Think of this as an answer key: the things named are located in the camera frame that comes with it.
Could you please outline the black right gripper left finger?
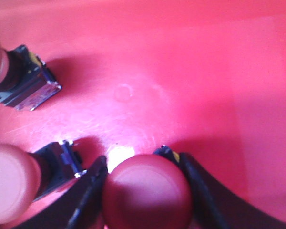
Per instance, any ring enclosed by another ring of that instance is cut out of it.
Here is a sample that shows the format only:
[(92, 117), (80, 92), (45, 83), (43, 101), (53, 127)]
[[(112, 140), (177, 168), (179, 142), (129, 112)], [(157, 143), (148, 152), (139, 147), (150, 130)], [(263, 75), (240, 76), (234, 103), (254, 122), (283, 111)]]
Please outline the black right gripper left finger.
[(107, 159), (98, 157), (87, 172), (59, 199), (16, 229), (102, 229), (102, 189)]

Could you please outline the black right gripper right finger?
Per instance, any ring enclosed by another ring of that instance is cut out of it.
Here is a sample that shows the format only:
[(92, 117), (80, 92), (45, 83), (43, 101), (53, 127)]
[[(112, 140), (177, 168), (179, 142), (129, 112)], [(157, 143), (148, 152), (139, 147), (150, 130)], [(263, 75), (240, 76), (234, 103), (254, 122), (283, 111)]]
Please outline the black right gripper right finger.
[(285, 222), (234, 194), (189, 153), (180, 153), (179, 166), (190, 184), (194, 215), (202, 228), (286, 229)]

